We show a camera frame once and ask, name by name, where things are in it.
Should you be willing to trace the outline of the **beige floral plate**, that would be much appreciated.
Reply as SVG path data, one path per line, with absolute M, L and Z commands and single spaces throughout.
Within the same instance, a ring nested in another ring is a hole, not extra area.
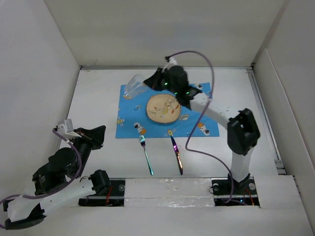
M 181 105 L 170 94 L 157 94 L 152 96 L 146 106 L 148 118 L 156 123 L 168 124 L 179 119 Z

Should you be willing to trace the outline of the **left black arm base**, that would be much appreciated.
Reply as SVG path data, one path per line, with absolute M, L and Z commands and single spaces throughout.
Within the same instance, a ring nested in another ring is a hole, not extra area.
M 123 207 L 125 201 L 125 179 L 110 179 L 111 187 L 103 194 L 89 195 L 80 198 L 78 205 L 81 207 Z

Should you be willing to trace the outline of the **iridescent knife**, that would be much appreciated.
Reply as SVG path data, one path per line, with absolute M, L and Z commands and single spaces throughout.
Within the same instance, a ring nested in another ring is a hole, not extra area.
M 174 149 L 174 152 L 175 152 L 175 155 L 176 155 L 176 158 L 177 158 L 177 163 L 178 163 L 180 174 L 183 175 L 183 165 L 182 165 L 182 162 L 181 162 L 181 159 L 180 159 L 180 152 L 179 152 L 178 146 L 176 144 L 176 141 L 175 141 L 174 137 L 170 136 L 170 138 L 171 138 L 173 149 Z

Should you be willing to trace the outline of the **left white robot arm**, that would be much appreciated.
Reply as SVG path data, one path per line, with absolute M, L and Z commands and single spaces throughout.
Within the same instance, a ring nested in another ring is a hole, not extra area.
M 93 150 L 103 147 L 106 127 L 67 129 L 60 124 L 52 132 L 69 146 L 59 149 L 32 176 L 22 194 L 1 200 L 7 219 L 3 230 L 21 230 L 41 223 L 52 211 L 82 197 L 106 195 L 112 184 L 105 170 L 82 175 Z

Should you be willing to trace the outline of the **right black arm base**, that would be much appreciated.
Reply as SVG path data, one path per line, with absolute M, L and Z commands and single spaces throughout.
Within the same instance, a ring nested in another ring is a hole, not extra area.
M 241 183 L 230 177 L 211 178 L 212 186 L 208 191 L 214 197 L 216 207 L 229 206 L 260 206 L 256 184 L 253 177 L 248 177 Z

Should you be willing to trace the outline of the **clear plastic cup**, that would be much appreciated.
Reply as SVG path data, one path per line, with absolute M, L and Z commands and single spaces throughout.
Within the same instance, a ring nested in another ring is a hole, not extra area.
M 146 92 L 148 87 L 144 84 L 144 80 L 145 78 L 139 74 L 133 76 L 124 88 L 124 98 L 133 99 Z

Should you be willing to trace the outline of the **blue patterned cloth placemat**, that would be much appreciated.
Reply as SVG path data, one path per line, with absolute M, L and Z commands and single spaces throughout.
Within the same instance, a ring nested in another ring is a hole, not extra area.
M 146 114 L 148 100 L 157 94 L 170 94 L 168 91 L 153 91 L 148 89 L 133 99 L 124 98 L 125 85 L 120 89 L 120 100 L 117 117 L 117 139 L 137 138 L 144 135 L 146 138 L 188 137 L 200 117 L 194 112 L 181 106 L 179 119 L 173 123 L 162 124 L 151 121 Z

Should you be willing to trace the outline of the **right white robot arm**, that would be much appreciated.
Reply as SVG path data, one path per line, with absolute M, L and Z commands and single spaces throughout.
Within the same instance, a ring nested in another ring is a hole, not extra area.
M 252 111 L 248 108 L 235 110 L 220 105 L 210 95 L 191 86 L 183 67 L 175 65 L 169 69 L 158 68 L 143 82 L 155 91 L 167 90 L 173 93 L 180 105 L 199 112 L 216 121 L 227 131 L 227 144 L 232 151 L 232 163 L 227 183 L 230 192 L 240 193 L 250 177 L 249 166 L 254 147 L 260 138 L 260 131 Z

